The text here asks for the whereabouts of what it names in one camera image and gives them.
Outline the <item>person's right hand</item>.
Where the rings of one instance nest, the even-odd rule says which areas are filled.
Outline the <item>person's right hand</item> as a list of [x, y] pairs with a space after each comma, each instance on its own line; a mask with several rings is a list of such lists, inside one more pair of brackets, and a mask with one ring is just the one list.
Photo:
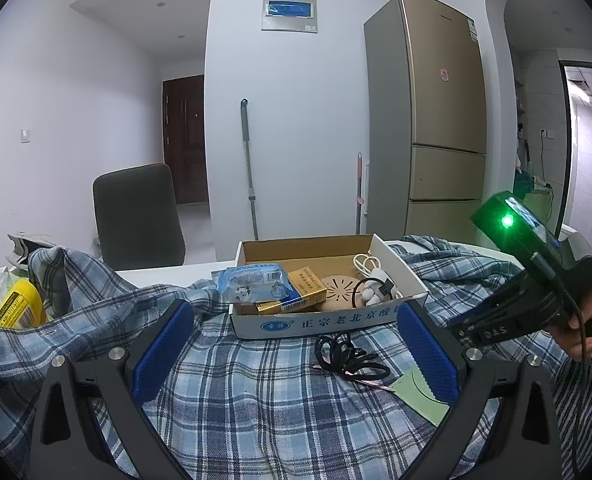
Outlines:
[[[592, 291], [581, 305], [582, 319], [587, 323], [592, 318]], [[558, 346], [574, 361], [582, 362], [592, 358], [592, 337], [582, 338], [579, 321], [573, 316], [567, 327], [550, 325], [546, 327]]]

